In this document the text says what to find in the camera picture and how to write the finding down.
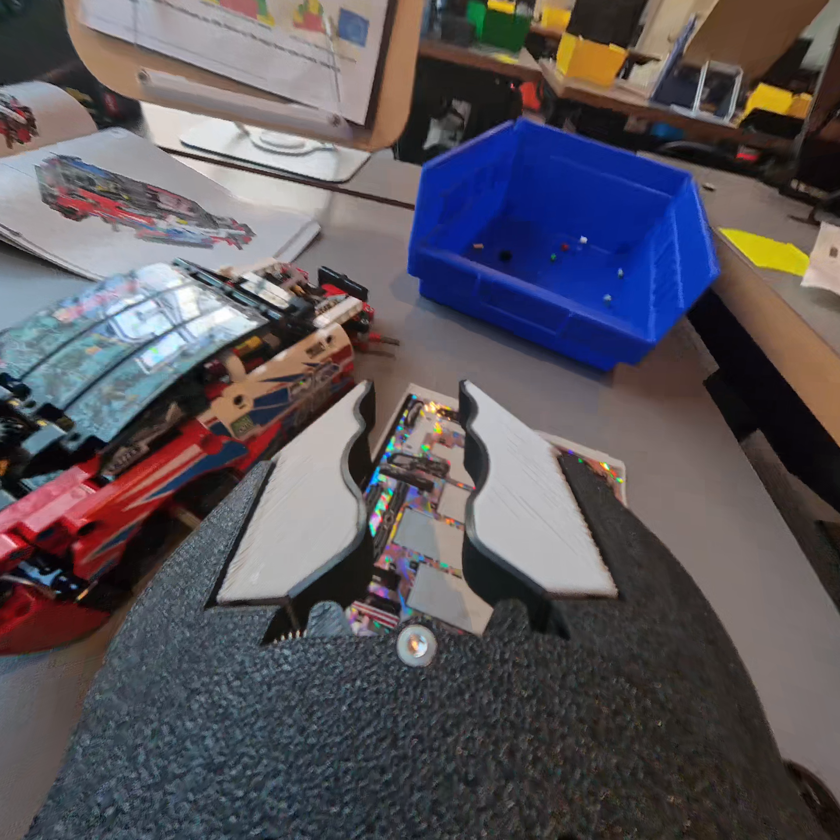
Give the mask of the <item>blue plastic bin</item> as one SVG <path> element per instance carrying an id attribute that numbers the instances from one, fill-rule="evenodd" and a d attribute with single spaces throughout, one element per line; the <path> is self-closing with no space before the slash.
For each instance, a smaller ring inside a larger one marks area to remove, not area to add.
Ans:
<path id="1" fill-rule="evenodd" d="M 690 173 L 528 119 L 423 166 L 409 240 L 422 297 L 604 372 L 638 364 L 720 273 Z"/>

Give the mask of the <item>white paper sheet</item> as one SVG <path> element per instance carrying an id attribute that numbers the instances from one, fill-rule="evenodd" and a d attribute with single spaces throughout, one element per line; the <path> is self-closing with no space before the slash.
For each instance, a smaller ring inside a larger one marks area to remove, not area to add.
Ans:
<path id="1" fill-rule="evenodd" d="M 839 296 L 839 226 L 821 223 L 801 287 Z"/>

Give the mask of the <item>clear acrylic holder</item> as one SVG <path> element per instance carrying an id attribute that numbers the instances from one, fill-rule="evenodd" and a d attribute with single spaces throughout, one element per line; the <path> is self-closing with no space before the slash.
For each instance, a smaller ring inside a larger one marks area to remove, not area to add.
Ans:
<path id="1" fill-rule="evenodd" d="M 744 71 L 740 66 L 706 60 L 699 67 L 685 58 L 698 28 L 693 14 L 680 30 L 675 45 L 656 77 L 648 101 L 683 116 L 710 123 L 732 125 L 741 96 Z"/>

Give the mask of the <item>red white blue toy car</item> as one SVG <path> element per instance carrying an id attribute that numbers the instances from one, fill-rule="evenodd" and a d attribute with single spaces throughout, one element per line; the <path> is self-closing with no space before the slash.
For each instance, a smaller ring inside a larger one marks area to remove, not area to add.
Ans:
<path id="1" fill-rule="evenodd" d="M 200 523 L 352 390 L 358 352 L 399 346 L 374 319 L 368 290 L 327 267 L 177 259 L 3 330 L 2 656 L 103 626 L 178 518 Z"/>

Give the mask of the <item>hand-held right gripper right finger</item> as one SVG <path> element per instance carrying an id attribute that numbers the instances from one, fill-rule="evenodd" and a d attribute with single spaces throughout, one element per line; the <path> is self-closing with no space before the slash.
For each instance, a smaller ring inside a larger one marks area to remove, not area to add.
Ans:
<path id="1" fill-rule="evenodd" d="M 488 603 L 516 590 L 538 606 L 616 599 L 618 587 L 566 478 L 555 444 L 470 380 L 458 385 L 464 467 L 464 573 Z"/>

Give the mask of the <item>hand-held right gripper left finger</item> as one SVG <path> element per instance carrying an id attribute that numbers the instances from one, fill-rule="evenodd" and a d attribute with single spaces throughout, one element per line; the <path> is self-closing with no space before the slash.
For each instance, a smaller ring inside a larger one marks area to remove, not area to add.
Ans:
<path id="1" fill-rule="evenodd" d="M 364 489 L 375 385 L 363 381 L 269 463 L 215 594 L 221 606 L 349 604 L 371 577 Z"/>

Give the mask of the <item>small green storage bin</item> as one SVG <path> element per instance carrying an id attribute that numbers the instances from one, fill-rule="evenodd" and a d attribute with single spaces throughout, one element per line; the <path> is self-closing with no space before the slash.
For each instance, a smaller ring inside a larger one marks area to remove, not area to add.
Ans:
<path id="1" fill-rule="evenodd" d="M 514 1 L 468 1 L 466 19 L 475 28 L 475 41 L 517 53 L 532 24 L 532 5 Z"/>

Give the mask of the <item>holographic sticker sheet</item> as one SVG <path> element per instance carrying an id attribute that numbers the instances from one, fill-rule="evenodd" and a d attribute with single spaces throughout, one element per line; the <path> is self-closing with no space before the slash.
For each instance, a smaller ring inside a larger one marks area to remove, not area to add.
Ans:
<path id="1" fill-rule="evenodd" d="M 578 466 L 619 504 L 626 504 L 622 462 L 565 438 L 538 433 L 561 452 L 571 487 L 572 467 Z M 459 396 L 446 397 L 411 385 L 374 456 L 365 491 L 374 569 L 367 594 L 348 610 L 356 633 L 383 634 L 408 624 L 436 622 L 456 634 L 481 637 L 494 607 L 502 601 L 520 601 L 539 623 L 551 622 L 557 616 L 554 607 L 562 601 L 618 598 L 566 598 L 537 605 L 520 590 L 493 603 L 474 593 L 463 568 L 466 503 L 474 489 L 464 467 L 464 452 Z M 606 539 L 596 535 L 594 517 L 585 513 L 581 493 L 572 491 L 610 571 Z"/>

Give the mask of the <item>row of yellow bins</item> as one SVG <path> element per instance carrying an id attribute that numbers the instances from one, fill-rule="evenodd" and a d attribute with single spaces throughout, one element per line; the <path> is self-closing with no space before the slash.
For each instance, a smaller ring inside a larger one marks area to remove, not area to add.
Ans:
<path id="1" fill-rule="evenodd" d="M 754 111 L 768 112 L 782 117 L 804 120 L 811 109 L 813 95 L 760 83 L 749 95 L 739 124 L 744 124 Z"/>

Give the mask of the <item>grey side table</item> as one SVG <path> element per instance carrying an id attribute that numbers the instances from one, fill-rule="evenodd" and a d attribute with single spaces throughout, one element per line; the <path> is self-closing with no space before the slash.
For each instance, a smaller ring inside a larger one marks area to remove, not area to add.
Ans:
<path id="1" fill-rule="evenodd" d="M 744 175 L 647 153 L 700 186 L 721 273 L 689 312 L 717 363 L 705 386 L 739 442 L 760 432 L 788 473 L 838 511 L 838 296 L 755 266 L 720 233 L 738 228 L 810 249 L 795 204 Z"/>

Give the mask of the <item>brown cardboard sheet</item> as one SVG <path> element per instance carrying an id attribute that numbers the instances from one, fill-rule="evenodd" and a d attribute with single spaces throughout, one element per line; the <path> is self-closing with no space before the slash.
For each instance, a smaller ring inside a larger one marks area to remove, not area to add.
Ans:
<path id="1" fill-rule="evenodd" d="M 739 67 L 759 79 L 822 12 L 827 1 L 719 1 L 684 52 L 701 68 L 708 61 Z"/>

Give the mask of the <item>wooden background table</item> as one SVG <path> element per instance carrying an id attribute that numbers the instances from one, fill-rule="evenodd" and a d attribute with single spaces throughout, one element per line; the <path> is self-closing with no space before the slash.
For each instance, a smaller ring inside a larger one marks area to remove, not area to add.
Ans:
<path id="1" fill-rule="evenodd" d="M 745 132 L 729 123 L 713 122 L 661 106 L 620 80 L 604 87 L 585 80 L 567 78 L 556 70 L 551 60 L 537 61 L 525 49 L 513 56 L 494 49 L 462 47 L 436 38 L 421 38 L 418 55 L 517 81 L 543 81 L 558 99 L 621 113 L 628 118 L 666 123 L 705 141 L 743 143 L 756 142 L 758 138 L 756 133 Z"/>

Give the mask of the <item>wooden document stand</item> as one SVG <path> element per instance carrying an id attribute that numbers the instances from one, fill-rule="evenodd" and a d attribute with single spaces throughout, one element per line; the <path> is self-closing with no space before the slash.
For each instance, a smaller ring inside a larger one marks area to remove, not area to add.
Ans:
<path id="1" fill-rule="evenodd" d="M 392 145 L 406 125 L 421 39 L 422 2 L 393 1 L 371 106 L 362 125 L 101 34 L 82 21 L 81 2 L 86 1 L 64 2 L 71 42 L 95 78 L 128 98 L 360 151 Z"/>

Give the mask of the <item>yellow paper sheet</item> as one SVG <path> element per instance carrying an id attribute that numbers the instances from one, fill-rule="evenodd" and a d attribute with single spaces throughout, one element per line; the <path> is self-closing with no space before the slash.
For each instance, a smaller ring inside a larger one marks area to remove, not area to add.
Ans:
<path id="1" fill-rule="evenodd" d="M 717 232 L 758 268 L 803 277 L 810 265 L 809 255 L 791 243 L 730 227 Z"/>

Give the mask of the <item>instruction booklet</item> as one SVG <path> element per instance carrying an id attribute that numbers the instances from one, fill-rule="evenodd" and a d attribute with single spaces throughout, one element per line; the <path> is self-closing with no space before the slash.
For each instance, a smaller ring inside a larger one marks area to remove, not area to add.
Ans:
<path id="1" fill-rule="evenodd" d="M 210 270 L 292 262 L 312 216 L 239 199 L 130 130 L 99 130 L 78 100 L 2 87 L 1 236 L 89 280 L 174 259 Z"/>

